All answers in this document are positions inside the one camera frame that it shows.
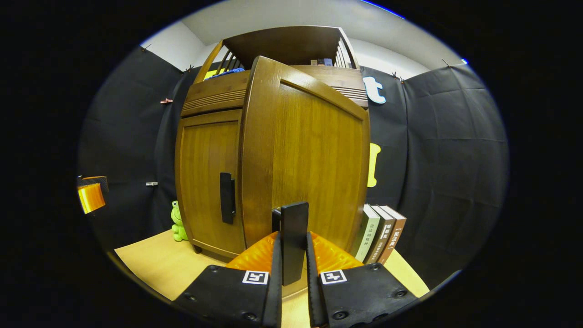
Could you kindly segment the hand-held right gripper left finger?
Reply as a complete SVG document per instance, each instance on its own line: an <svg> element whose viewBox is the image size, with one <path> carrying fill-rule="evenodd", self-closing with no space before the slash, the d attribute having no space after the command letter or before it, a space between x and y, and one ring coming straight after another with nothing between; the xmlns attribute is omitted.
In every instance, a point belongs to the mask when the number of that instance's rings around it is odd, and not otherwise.
<svg viewBox="0 0 583 328"><path fill-rule="evenodd" d="M173 306L211 328L280 328L280 232L264 237L251 249L267 251L266 270L209 265L173 300Z"/></svg>

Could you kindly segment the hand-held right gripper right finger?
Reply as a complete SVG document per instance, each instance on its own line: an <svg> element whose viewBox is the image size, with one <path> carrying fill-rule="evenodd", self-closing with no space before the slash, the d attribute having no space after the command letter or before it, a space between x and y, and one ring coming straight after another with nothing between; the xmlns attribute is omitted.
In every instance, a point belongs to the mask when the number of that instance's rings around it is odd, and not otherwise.
<svg viewBox="0 0 583 328"><path fill-rule="evenodd" d="M312 328L375 327L418 303L385 266L318 270L316 237L306 234L308 312Z"/></svg>

